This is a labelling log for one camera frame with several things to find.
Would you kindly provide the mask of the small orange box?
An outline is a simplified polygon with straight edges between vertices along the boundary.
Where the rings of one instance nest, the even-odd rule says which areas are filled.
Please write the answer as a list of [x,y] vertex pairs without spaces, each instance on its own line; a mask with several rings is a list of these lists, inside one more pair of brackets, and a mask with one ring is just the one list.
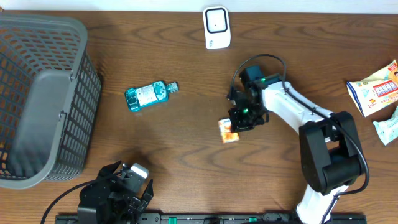
[[219,130],[220,130],[222,142],[224,144],[232,143],[232,142],[239,140],[238,133],[233,133],[231,130],[232,125],[231,125],[231,121],[229,118],[219,120],[218,126],[219,126]]

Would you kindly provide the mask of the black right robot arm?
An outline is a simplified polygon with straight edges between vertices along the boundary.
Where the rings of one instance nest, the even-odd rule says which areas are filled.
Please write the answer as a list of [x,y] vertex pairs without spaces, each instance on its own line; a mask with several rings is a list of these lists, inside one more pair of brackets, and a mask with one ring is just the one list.
[[301,169],[307,188],[289,223],[364,223],[363,218],[334,216],[338,199],[348,193],[369,170],[363,157],[353,117],[318,107],[278,74],[265,76],[257,65],[239,74],[244,90],[232,88],[229,99],[231,132],[254,129],[269,120],[269,113],[283,119],[299,137]]

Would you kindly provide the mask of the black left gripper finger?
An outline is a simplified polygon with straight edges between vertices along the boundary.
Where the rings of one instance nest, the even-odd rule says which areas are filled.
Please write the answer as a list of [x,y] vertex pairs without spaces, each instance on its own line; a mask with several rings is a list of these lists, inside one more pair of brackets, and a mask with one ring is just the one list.
[[106,165],[100,169],[97,175],[97,180],[118,180],[120,172],[117,171],[121,165],[121,161]]
[[154,196],[154,190],[153,190],[153,180],[151,179],[144,191],[144,193],[142,194],[142,197],[140,199],[141,203],[138,206],[138,210],[140,212],[144,212],[147,208],[147,206],[149,205],[150,201],[152,200]]

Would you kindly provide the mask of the teal mouthwash bottle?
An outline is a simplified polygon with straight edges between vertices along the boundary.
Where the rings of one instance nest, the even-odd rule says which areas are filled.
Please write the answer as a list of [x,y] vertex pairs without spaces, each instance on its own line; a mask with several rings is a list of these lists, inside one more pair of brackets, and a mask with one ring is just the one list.
[[136,112],[142,108],[169,100],[169,95],[179,91],[177,82],[165,83],[163,80],[139,88],[130,88],[125,91],[127,107]]

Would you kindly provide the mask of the teal wet wipes pack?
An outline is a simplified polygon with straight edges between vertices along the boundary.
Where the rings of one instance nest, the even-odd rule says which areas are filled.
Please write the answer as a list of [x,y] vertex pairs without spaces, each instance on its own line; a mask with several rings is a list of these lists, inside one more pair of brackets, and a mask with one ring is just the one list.
[[381,142],[386,146],[397,138],[397,108],[391,118],[385,121],[374,121],[373,125]]

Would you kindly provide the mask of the orange snack bag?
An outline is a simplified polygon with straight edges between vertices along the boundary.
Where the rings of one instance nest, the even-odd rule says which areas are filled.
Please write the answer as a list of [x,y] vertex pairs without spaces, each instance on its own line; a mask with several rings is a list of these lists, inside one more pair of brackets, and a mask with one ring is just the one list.
[[397,101],[397,62],[360,81],[346,82],[349,95],[365,118]]

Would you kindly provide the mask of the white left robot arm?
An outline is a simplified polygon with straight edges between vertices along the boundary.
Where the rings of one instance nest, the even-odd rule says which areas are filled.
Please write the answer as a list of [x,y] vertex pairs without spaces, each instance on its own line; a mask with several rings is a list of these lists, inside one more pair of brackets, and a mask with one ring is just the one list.
[[78,221],[80,223],[139,223],[154,196],[150,180],[143,186],[149,170],[138,163],[128,166],[121,161],[101,168],[97,178],[80,192]]

